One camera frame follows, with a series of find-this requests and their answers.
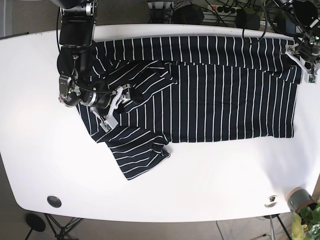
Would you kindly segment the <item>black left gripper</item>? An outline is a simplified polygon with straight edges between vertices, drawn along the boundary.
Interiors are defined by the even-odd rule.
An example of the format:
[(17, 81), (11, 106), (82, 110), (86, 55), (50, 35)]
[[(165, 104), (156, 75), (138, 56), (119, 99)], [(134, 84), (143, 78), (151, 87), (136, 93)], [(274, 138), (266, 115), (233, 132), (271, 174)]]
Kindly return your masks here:
[(320, 38), (314, 35), (304, 35), (302, 40), (294, 39), (294, 44), (285, 46), (284, 52), (298, 65), (308, 84), (316, 84), (320, 78)]

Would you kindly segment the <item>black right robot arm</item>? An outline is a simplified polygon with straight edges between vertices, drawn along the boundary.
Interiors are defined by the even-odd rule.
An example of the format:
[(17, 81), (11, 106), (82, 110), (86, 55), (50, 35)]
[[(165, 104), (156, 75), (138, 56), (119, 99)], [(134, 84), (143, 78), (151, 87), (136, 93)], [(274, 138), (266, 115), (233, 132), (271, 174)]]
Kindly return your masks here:
[(59, 101), (67, 107), (82, 104), (100, 121), (105, 132), (119, 123), (114, 111), (136, 98), (131, 84), (110, 90), (102, 81), (91, 82), (92, 49), (97, 21), (96, 0), (56, 0), (61, 29), (56, 30), (59, 50)]

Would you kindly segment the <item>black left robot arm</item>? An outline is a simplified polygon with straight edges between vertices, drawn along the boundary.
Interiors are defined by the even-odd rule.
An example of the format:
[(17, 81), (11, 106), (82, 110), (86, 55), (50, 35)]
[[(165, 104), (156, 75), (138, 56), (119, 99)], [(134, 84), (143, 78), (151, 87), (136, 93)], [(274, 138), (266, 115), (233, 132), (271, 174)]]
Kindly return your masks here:
[(280, 55), (286, 56), (291, 67), (300, 67), (308, 83), (316, 83), (320, 71), (320, 17), (317, 6), (310, 0), (272, 0), (257, 7), (244, 7), (237, 11), (236, 27), (258, 30), (264, 15), (264, 30), (258, 44), (264, 38), (268, 26), (277, 34), (291, 37), (294, 43), (287, 43)]

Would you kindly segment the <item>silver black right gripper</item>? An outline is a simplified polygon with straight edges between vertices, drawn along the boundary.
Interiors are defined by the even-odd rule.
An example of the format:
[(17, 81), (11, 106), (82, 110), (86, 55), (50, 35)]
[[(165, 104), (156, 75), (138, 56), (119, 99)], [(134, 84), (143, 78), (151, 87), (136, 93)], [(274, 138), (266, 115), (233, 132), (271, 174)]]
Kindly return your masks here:
[(106, 132), (113, 130), (119, 123), (114, 117), (114, 111), (120, 104), (123, 107), (136, 107), (142, 104), (144, 96), (139, 90), (131, 90), (131, 86), (119, 86), (116, 90), (98, 91), (89, 88), (82, 82), (76, 82), (69, 76), (59, 76), (59, 101), (67, 107), (78, 104), (96, 109), (108, 109), (102, 117), (100, 126)]

